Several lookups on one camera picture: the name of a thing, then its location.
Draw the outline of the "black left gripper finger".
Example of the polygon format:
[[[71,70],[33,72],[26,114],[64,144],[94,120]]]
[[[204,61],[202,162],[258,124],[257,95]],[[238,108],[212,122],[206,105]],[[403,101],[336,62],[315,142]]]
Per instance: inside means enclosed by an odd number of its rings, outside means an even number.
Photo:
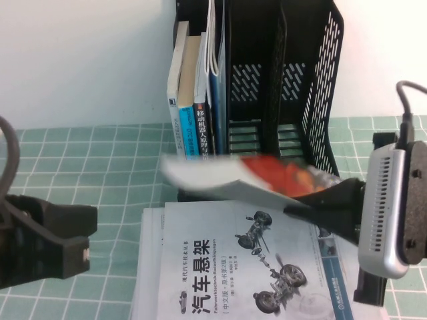
[[[67,279],[89,270],[89,238],[54,238],[47,242],[46,278]]]
[[[97,231],[98,210],[94,206],[42,201],[41,214],[43,226],[60,238],[89,237]]]

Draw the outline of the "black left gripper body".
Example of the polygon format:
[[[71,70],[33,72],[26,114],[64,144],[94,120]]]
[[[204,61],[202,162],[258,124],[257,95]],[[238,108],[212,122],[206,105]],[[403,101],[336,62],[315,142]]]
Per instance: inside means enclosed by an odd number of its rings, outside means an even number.
[[[25,195],[7,195],[1,201],[1,288],[50,278],[44,261],[46,212],[49,202]]]

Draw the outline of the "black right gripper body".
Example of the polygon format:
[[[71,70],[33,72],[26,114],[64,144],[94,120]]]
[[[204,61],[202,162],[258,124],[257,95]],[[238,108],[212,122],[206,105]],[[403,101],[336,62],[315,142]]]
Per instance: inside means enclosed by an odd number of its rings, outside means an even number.
[[[373,134],[374,150],[395,143],[398,136],[395,132],[377,132]],[[383,306],[387,278],[365,272],[359,268],[357,287],[354,291],[354,302],[371,306]]]

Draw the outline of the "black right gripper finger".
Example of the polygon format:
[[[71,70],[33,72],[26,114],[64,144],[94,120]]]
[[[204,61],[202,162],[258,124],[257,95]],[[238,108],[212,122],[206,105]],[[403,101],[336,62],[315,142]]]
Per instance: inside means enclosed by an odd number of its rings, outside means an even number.
[[[350,211],[361,214],[363,206],[363,182],[349,178],[322,191],[310,193],[295,200],[316,211]]]
[[[360,214],[351,209],[316,209],[312,207],[286,207],[284,213],[290,217],[317,225],[338,235],[353,245],[359,244]]]

